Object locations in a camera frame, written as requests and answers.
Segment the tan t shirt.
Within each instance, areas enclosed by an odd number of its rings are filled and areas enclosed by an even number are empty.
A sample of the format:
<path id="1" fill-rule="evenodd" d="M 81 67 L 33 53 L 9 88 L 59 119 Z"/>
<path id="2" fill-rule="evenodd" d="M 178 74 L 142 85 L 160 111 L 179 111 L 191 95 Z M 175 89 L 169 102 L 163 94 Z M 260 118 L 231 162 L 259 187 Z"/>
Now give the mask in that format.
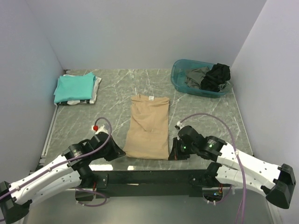
<path id="1" fill-rule="evenodd" d="M 130 127 L 124 152 L 128 157 L 167 160 L 169 157 L 169 104 L 167 97 L 131 97 Z"/>

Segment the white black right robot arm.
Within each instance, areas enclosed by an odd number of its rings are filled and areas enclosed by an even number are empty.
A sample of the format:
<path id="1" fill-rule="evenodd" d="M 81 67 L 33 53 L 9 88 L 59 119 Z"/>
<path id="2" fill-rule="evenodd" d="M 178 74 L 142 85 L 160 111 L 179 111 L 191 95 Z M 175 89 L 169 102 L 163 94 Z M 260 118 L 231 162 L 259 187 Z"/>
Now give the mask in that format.
<path id="1" fill-rule="evenodd" d="M 191 126 L 175 126 L 177 137 L 173 138 L 169 160 L 186 160 L 192 154 L 211 163 L 201 177 L 191 176 L 194 186 L 212 188 L 220 184 L 245 187 L 263 195 L 268 202 L 288 209 L 296 186 L 293 168 L 264 162 L 244 153 L 215 136 L 199 134 Z"/>

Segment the teal plastic basket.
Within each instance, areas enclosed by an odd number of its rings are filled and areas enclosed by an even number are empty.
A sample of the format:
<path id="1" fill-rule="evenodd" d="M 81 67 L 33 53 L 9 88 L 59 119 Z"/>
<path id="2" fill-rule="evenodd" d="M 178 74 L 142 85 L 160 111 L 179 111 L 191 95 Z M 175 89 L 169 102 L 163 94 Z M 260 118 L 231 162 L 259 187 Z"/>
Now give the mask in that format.
<path id="1" fill-rule="evenodd" d="M 187 93 L 190 95 L 201 96 L 206 98 L 220 98 L 227 93 L 229 93 L 232 89 L 232 83 L 229 81 L 229 87 L 225 87 L 223 91 L 213 92 L 200 90 L 196 88 L 191 88 L 185 82 L 187 72 L 192 69 L 201 69 L 204 67 L 208 67 L 211 69 L 214 66 L 213 63 L 180 59 L 176 61 L 171 70 L 171 83 L 174 85 L 175 89 L 182 93 Z"/>

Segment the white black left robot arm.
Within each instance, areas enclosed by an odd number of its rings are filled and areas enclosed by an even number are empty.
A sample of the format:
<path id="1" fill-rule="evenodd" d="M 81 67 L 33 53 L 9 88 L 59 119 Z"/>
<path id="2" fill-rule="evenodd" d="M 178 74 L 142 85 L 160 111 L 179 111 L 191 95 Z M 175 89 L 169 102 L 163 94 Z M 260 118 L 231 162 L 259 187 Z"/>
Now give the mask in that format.
<path id="1" fill-rule="evenodd" d="M 51 163 L 13 182 L 0 184 L 0 209 L 3 221 L 13 224 L 24 218 L 31 206 L 69 188 L 89 188 L 97 178 L 90 168 L 93 160 L 112 161 L 125 156 L 112 136 L 100 132 L 90 140 L 70 145 Z"/>

